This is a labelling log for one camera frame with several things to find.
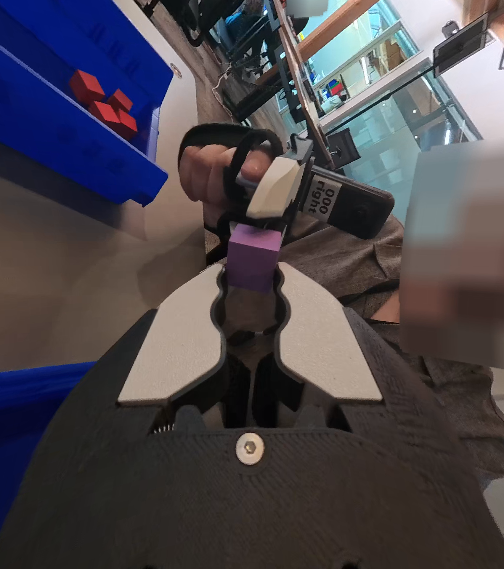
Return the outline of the red wooden cube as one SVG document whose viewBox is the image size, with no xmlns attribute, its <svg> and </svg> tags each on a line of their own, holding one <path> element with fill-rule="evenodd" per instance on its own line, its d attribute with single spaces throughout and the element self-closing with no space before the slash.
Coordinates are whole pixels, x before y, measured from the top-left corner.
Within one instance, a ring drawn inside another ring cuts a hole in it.
<svg viewBox="0 0 504 569">
<path fill-rule="evenodd" d="M 105 92 L 98 79 L 79 69 L 70 78 L 69 87 L 76 101 L 83 106 L 89 106 L 93 102 L 102 102 L 105 98 Z"/>
<path fill-rule="evenodd" d="M 116 111 L 116 115 L 118 122 L 113 127 L 113 130 L 123 139 L 130 142 L 137 136 L 138 133 L 137 122 L 135 118 L 122 109 L 118 109 Z"/>
<path fill-rule="evenodd" d="M 102 101 L 92 101 L 88 105 L 90 114 L 98 119 L 102 124 L 114 130 L 121 124 L 121 120 L 116 111 L 107 103 Z"/>
<path fill-rule="evenodd" d="M 107 98 L 106 103 L 115 111 L 122 110 L 126 113 L 129 113 L 133 107 L 132 100 L 129 99 L 121 89 L 116 89 L 115 92 Z"/>
</svg>

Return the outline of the small black wall screen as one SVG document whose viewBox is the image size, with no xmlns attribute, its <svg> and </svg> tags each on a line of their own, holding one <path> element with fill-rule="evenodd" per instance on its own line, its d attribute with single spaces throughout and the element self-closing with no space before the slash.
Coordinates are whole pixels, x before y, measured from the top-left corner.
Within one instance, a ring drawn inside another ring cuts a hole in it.
<svg viewBox="0 0 504 569">
<path fill-rule="evenodd" d="M 486 45 L 489 13 L 485 12 L 460 28 L 449 20 L 442 27 L 444 41 L 433 48 L 433 77 L 438 78 L 463 60 L 482 50 Z"/>
</svg>

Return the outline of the purple wooden cube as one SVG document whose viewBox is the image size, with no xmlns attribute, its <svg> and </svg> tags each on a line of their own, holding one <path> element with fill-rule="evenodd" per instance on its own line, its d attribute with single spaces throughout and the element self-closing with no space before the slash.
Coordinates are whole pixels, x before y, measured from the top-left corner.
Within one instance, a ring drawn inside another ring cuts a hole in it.
<svg viewBox="0 0 504 569">
<path fill-rule="evenodd" d="M 227 284 L 261 294 L 269 293 L 281 244 L 279 231 L 237 224 L 227 246 Z"/>
</svg>

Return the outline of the blue plastic bin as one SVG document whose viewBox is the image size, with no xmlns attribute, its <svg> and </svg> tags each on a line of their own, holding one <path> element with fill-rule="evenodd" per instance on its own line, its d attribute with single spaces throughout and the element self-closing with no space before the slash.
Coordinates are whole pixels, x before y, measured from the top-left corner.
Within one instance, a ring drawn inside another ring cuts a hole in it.
<svg viewBox="0 0 504 569">
<path fill-rule="evenodd" d="M 0 528 L 43 432 L 92 366 L 81 362 L 0 372 Z"/>
<path fill-rule="evenodd" d="M 133 140 L 76 101 L 77 69 L 103 103 L 116 89 L 132 100 Z M 168 179 L 156 150 L 173 76 L 114 1 L 0 1 L 0 142 L 116 204 L 146 206 Z"/>
</svg>

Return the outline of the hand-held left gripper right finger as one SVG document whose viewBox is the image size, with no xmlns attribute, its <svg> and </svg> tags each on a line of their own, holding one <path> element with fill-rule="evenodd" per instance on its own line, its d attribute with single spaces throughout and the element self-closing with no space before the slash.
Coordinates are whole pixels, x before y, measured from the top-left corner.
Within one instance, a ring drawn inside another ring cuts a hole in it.
<svg viewBox="0 0 504 569">
<path fill-rule="evenodd" d="M 278 263 L 277 274 L 284 318 L 275 334 L 274 356 L 293 385 L 285 405 L 302 403 L 305 388 L 318 404 L 381 402 L 383 396 L 342 304 L 286 262 Z"/>
</svg>

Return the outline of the person's right hand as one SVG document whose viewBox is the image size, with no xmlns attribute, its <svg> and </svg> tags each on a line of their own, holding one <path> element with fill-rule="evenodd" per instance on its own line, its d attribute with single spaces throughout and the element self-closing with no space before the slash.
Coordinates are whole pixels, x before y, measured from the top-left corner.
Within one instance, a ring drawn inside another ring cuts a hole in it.
<svg viewBox="0 0 504 569">
<path fill-rule="evenodd" d="M 223 145 L 188 146 L 179 163 L 179 178 L 187 197 L 203 204 L 204 224 L 215 228 L 219 218 L 234 210 L 224 192 L 223 172 L 229 167 L 235 147 Z M 274 160 L 267 146 L 251 150 L 240 169 L 244 180 L 258 183 Z"/>
</svg>

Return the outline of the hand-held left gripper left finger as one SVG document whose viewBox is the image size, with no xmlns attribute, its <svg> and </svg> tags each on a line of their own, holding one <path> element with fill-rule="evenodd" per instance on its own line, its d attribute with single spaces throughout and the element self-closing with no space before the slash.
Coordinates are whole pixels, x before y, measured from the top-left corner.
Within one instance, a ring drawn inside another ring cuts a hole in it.
<svg viewBox="0 0 504 569">
<path fill-rule="evenodd" d="M 213 309 L 223 296 L 224 271 L 218 263 L 207 267 L 159 305 L 118 404 L 175 405 L 220 371 L 226 341 Z"/>
</svg>

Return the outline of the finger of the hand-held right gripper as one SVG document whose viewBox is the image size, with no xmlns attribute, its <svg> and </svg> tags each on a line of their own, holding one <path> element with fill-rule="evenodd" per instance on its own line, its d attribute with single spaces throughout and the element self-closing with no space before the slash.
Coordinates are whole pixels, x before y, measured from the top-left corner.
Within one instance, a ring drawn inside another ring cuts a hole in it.
<svg viewBox="0 0 504 569">
<path fill-rule="evenodd" d="M 298 162 L 290 158 L 275 158 L 258 183 L 248 204 L 246 217 L 253 220 L 280 218 L 293 200 Z"/>
</svg>

